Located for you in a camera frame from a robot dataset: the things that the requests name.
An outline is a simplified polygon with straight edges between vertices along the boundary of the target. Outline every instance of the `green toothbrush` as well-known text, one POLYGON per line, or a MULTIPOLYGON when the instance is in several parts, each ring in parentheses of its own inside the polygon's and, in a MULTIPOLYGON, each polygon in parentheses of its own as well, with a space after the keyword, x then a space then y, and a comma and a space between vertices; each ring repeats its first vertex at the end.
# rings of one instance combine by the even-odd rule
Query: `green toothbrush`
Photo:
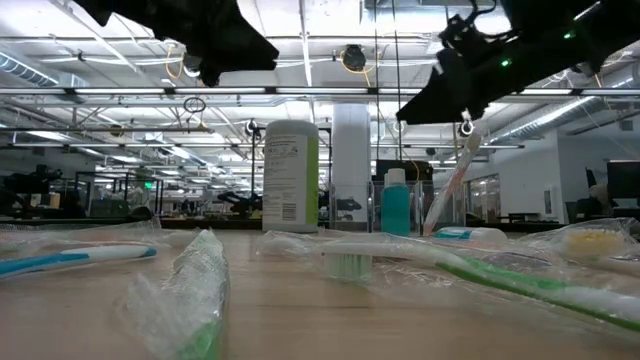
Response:
POLYGON ((349 243, 342 240, 327 243, 320 251, 331 277, 366 281, 371 276, 373 257, 414 260, 476 284, 541 300, 640 332, 638 298, 524 275, 477 259, 462 258, 427 244, 349 243))

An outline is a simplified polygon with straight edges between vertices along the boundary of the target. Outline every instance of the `computer monitor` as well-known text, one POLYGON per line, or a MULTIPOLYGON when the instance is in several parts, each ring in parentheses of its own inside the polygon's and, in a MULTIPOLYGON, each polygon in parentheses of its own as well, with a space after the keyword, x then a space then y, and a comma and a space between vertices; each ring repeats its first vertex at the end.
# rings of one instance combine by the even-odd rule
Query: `computer monitor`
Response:
POLYGON ((610 198, 640 198, 640 161, 611 161, 607 163, 607 179, 610 198))

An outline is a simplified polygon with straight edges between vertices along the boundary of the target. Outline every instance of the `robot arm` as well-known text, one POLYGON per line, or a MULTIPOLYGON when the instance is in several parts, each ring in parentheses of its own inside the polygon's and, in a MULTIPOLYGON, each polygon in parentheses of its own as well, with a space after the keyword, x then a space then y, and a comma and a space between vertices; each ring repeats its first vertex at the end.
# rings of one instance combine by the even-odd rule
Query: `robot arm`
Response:
POLYGON ((640 39, 640 0, 501 0, 512 30, 498 35, 478 31, 476 17, 493 9, 470 1, 472 14, 452 17, 440 34, 442 72, 432 70, 398 120, 449 123, 465 110, 479 119, 490 102, 564 69, 596 74, 609 55, 640 39))
POLYGON ((235 0, 75 0, 101 26, 118 13, 155 37, 185 44, 185 64, 207 86, 228 71, 273 70, 278 50, 242 17, 235 0))

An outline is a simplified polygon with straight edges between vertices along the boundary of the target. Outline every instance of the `desk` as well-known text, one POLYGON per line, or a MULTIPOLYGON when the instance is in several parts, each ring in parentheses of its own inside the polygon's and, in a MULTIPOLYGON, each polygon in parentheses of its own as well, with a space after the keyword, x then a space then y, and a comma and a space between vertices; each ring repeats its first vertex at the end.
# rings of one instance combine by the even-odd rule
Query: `desk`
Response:
MULTIPOLYGON (((259 232, 216 233, 230 262, 228 359, 638 358, 637 348, 566 341, 534 326, 383 299, 321 279, 305 264, 254 255, 259 232)), ((2 358, 153 359, 122 331, 112 304, 135 272, 161 278, 179 252, 1 282, 2 358)))

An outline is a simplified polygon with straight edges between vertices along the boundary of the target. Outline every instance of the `toothbrush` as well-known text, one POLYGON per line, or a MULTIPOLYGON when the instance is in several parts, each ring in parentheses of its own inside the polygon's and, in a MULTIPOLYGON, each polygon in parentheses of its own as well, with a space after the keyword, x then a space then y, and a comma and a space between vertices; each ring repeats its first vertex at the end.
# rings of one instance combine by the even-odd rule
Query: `toothbrush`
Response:
POLYGON ((419 261, 463 280, 508 291, 640 332, 640 299, 611 291, 543 279, 462 258, 426 244, 362 244, 332 242, 321 247, 330 276, 366 281, 373 257, 419 261))
POLYGON ((59 269, 112 260, 155 256, 156 249, 140 245, 98 246, 65 250, 57 254, 0 260, 0 279, 35 271, 59 269))

